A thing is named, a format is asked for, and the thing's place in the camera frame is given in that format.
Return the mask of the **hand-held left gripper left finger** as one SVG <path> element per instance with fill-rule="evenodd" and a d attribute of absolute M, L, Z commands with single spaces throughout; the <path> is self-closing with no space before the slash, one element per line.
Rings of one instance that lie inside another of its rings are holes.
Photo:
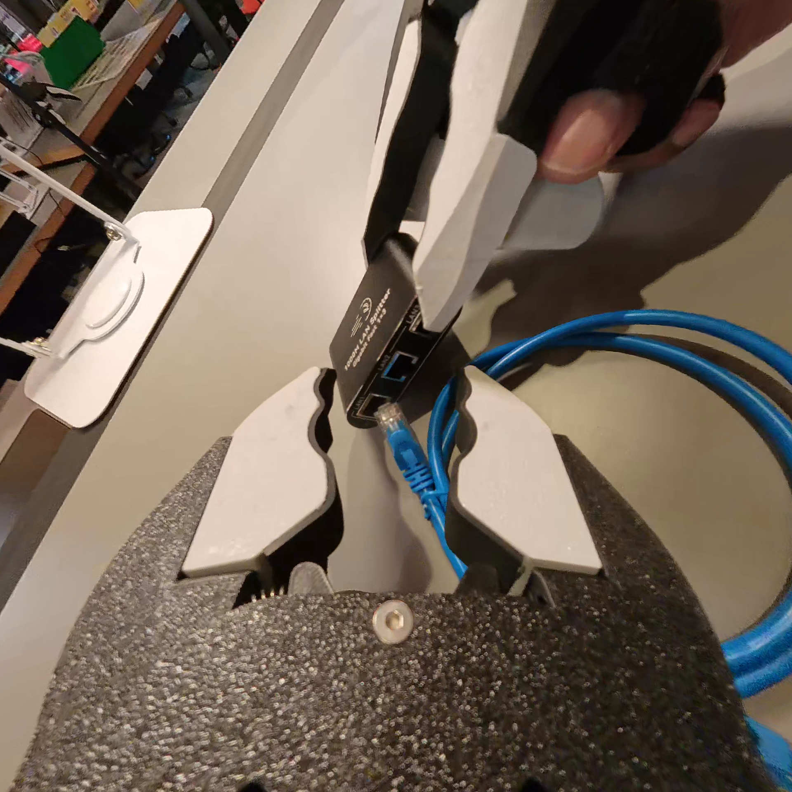
<path fill-rule="evenodd" d="M 327 572 L 344 532 L 329 457 L 336 372 L 308 368 L 235 429 L 181 573 L 255 572 L 288 579 L 310 562 Z"/>

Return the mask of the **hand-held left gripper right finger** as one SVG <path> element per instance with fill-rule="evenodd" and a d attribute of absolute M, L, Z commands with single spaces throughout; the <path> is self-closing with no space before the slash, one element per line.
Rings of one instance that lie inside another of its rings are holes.
<path fill-rule="evenodd" d="M 553 432 L 473 366 L 458 378 L 447 543 L 467 567 L 496 570 L 510 589 L 520 566 L 596 576 L 596 544 Z"/>

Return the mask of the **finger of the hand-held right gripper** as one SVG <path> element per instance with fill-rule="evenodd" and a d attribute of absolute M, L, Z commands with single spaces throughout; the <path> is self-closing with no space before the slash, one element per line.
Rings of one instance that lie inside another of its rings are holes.
<path fill-rule="evenodd" d="M 538 3 L 481 1 L 450 80 L 450 116 L 412 273 L 426 330 L 444 330 L 479 283 L 537 170 L 498 131 L 538 45 Z"/>
<path fill-rule="evenodd" d="M 398 104 L 363 235 L 367 263 L 374 262 L 384 242 L 399 230 L 430 144 L 448 126 L 460 21 L 461 2 L 422 2 L 417 61 Z"/>

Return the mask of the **black ethernet port splitter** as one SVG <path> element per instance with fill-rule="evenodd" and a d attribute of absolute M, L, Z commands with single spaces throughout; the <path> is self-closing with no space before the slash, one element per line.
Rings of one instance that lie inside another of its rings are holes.
<path fill-rule="evenodd" d="M 383 243 L 330 343 L 345 417 L 356 429 L 373 429 L 378 410 L 401 401 L 450 331 L 424 327 L 412 280 L 416 248 L 401 232 Z"/>

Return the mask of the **person's right hand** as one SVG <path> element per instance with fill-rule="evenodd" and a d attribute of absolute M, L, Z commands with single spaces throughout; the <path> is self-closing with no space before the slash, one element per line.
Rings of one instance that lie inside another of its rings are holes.
<path fill-rule="evenodd" d="M 719 2 L 721 50 L 707 76 L 729 68 L 790 26 L 790 1 Z M 717 122 L 723 101 L 699 95 L 669 135 L 635 155 L 619 151 L 638 128 L 644 102 L 630 94 L 590 90 L 569 98 L 557 114 L 538 158 L 537 175 L 578 184 L 599 173 L 634 173 L 660 167 L 686 151 Z"/>

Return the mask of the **white document stand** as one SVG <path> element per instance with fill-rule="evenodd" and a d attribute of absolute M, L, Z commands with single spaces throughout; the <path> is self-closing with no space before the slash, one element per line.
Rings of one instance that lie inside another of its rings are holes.
<path fill-rule="evenodd" d="M 2 346 L 33 358 L 23 392 L 71 429 L 108 410 L 212 229 L 209 209 L 142 212 L 119 221 L 28 163 L 2 139 L 2 162 L 99 220 L 108 246 L 51 335 Z"/>

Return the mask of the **wooden workbench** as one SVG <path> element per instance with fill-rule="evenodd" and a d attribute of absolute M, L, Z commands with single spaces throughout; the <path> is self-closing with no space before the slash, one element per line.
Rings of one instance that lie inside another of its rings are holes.
<path fill-rule="evenodd" d="M 171 36 L 183 13 L 184 6 L 180 2 L 160 2 L 155 6 L 153 16 L 143 26 L 146 38 L 138 41 L 131 57 L 124 64 L 124 69 L 112 80 L 98 85 L 97 90 L 72 114 L 74 123 L 78 125 L 75 134 L 80 144 L 88 146 L 97 141 L 133 85 Z M 75 163 L 79 164 L 71 187 L 81 194 L 93 181 L 98 167 L 90 163 L 88 153 L 80 144 L 67 141 L 61 143 L 63 137 L 61 133 L 45 131 L 35 144 L 33 152 L 25 154 L 25 159 L 45 171 L 52 170 L 55 175 L 60 175 L 62 169 L 68 170 Z M 73 207 L 73 203 L 67 199 L 56 199 L 53 211 L 42 226 L 30 235 L 2 271 L 1 312 L 6 311 L 14 301 L 17 292 L 34 271 Z"/>

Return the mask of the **green box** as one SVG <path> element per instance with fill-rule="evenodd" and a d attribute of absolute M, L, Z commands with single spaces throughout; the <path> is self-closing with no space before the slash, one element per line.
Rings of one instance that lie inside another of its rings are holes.
<path fill-rule="evenodd" d="M 42 43 L 40 56 L 51 83 L 70 89 L 88 68 L 103 54 L 105 43 L 94 25 L 79 14 L 65 23 L 60 15 L 38 35 Z"/>

